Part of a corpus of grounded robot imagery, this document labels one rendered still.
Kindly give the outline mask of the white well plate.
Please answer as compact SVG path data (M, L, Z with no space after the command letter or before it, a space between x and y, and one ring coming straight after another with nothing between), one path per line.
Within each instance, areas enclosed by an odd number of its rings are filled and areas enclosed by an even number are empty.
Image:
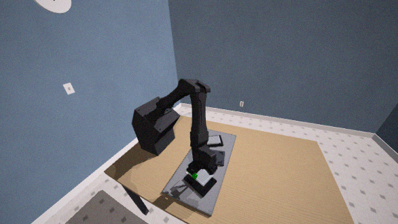
M196 180L202 185L205 184L213 177L213 175L209 175L208 172L204 169L201 169L198 173Z
M219 135L218 136L209 136L209 141L207 142L208 145L219 144L219 143L221 143Z

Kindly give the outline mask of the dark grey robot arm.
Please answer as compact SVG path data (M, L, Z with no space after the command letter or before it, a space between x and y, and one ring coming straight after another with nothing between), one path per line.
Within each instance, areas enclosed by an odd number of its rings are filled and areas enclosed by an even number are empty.
M171 112L171 108L177 101L190 95L192 102L190 147L195 159L194 165L197 169L204 168L209 175L213 175L217 170L217 154L206 146L209 140L209 131L206 126L207 92L211 92L211 88L197 79L180 79L178 86L169 95L162 97L156 103L157 107L146 113L145 116L150 122L154 122Z

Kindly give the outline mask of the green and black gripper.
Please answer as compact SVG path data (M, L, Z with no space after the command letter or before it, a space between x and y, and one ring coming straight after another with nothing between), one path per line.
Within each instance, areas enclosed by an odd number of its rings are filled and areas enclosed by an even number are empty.
M187 172L189 172L191 175L192 175L192 177L196 180L196 178L197 178L197 173L198 173L198 171L199 171L199 169L197 169L196 167L195 167L195 165L194 165L194 158L193 158L193 161L190 163L190 164L188 164L188 167L189 168L187 168L186 170L187 170Z

